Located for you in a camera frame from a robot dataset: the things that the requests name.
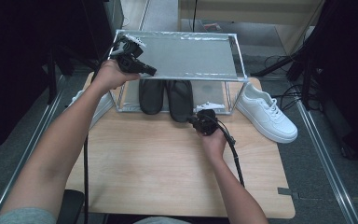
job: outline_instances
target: hand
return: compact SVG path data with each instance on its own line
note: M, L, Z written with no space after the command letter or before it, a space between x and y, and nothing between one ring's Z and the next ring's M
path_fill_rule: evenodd
M139 79L140 75L135 73L123 73L118 67L116 60L107 60L103 62L97 77L92 85L98 85L103 93L109 90L115 90L122 86L126 81Z
M220 129L214 131L213 134L207 136L197 132L202 140L202 148L210 162L223 159L227 140Z

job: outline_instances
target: gray sleeve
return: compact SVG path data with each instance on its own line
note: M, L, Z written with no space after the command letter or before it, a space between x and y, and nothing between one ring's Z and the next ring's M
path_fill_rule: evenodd
M19 208L0 216L0 224L54 224L55 217L40 208Z

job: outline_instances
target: person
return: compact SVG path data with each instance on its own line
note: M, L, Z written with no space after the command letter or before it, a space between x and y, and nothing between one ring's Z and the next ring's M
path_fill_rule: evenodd
M43 133L0 211L1 223L55 223L60 213L66 181L81 152L92 116L100 99L139 74L120 71L114 60L105 61L83 94ZM202 136L202 147L211 163L231 223L267 223L255 201L223 160L226 139L218 130Z

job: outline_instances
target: table surface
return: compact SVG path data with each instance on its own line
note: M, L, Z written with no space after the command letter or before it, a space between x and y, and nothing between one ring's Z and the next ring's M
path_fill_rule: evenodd
M260 83L249 78L257 88ZM230 83L237 92L241 83ZM291 218L296 211L277 144L259 133L237 109L218 117L235 138L245 187L267 217ZM229 146L224 159L238 176ZM67 189L84 191L83 153ZM89 211L187 217L226 217L213 170L189 123L169 113L104 114L89 132Z

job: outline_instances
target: white sneaker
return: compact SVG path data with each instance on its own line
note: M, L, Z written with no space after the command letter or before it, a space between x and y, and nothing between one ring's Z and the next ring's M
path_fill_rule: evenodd
M79 91L75 97L72 98L72 103L68 105L71 106L80 96L83 94L84 91ZM94 124L110 109L113 107L113 99L109 95L109 92L105 94L100 103L98 103L97 109L95 110L94 116L92 117L91 125L89 129L91 129Z
M239 96L237 108L267 138L278 143L290 143L297 138L296 125L277 107L277 100L256 89L251 82Z

